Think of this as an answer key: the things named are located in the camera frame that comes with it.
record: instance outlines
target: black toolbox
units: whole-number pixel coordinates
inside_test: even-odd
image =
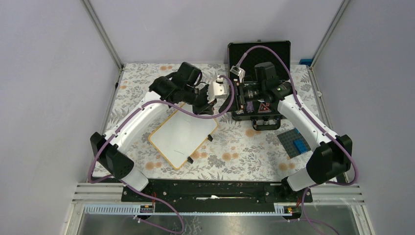
[[[262,45],[269,47],[273,50],[277,55],[280,56],[281,60],[284,64],[290,69],[290,58],[291,58],[291,43],[290,41],[278,41],[278,42],[252,42],[252,43],[229,43],[228,44],[228,76],[233,81],[234,79],[238,79],[238,76],[231,73],[230,69],[232,66],[238,63],[239,59],[242,55],[251,47],[256,45]],[[263,48],[256,48],[249,52],[248,56],[241,64],[241,68],[245,70],[245,80],[244,83],[255,82],[255,65],[263,62],[271,62],[274,64],[275,69],[277,71],[277,75],[281,81],[289,80],[288,74],[285,71],[284,67],[281,65],[279,60],[275,58],[275,56],[263,49]],[[255,130],[263,131],[263,130],[276,130],[281,126],[281,119],[285,118],[279,112],[269,112],[269,113],[258,113],[258,109],[260,108],[259,101],[253,101],[254,111],[252,113],[248,112],[232,112],[232,119],[235,121],[248,121],[252,122],[252,127]]]

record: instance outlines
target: blue object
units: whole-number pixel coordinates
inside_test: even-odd
[[[300,65],[308,65],[311,66],[311,63],[313,62],[313,59],[301,59]]]
[[[302,140],[293,141],[295,148],[298,150],[300,154],[307,152],[307,147],[305,146]]]

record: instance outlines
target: floral tablecloth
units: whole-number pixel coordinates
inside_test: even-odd
[[[227,74],[227,65],[224,64],[194,65],[202,70],[203,81]],[[127,64],[107,128],[115,126],[141,101],[154,79],[176,71],[179,66]],[[306,66],[292,65],[290,70],[298,94],[310,110],[318,115]],[[219,110],[223,101],[218,100],[215,110]],[[174,170],[148,141],[150,133],[172,112],[173,109],[170,109],[156,118],[127,152],[127,156],[148,178],[280,181],[304,168],[311,156],[311,152],[307,152],[293,159],[288,157],[277,135],[294,128],[290,121],[283,119],[281,128],[276,131],[255,131],[250,121],[233,121],[228,113],[217,119],[219,127],[212,134],[213,142],[206,141],[192,154],[194,163],[186,163],[179,170]],[[107,170],[97,163],[93,176],[107,174]]]

